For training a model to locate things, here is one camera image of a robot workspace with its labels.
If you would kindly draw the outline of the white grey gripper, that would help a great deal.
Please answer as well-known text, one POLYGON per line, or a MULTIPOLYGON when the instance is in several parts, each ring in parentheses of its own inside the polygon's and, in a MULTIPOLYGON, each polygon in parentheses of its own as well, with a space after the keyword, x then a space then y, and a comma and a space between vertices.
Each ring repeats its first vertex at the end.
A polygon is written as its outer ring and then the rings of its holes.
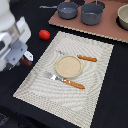
POLYGON ((0 32, 0 71, 9 70, 19 63, 28 46, 31 31, 21 17, 8 31, 0 32))

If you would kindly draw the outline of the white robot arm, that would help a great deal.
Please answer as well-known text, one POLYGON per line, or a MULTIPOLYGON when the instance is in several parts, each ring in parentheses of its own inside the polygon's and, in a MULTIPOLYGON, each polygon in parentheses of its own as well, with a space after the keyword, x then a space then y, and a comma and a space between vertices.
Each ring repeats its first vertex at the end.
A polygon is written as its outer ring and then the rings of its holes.
POLYGON ((24 17, 15 21, 10 11, 10 0, 0 0, 0 72, 19 65, 20 59, 33 60, 26 42, 31 31, 24 17))

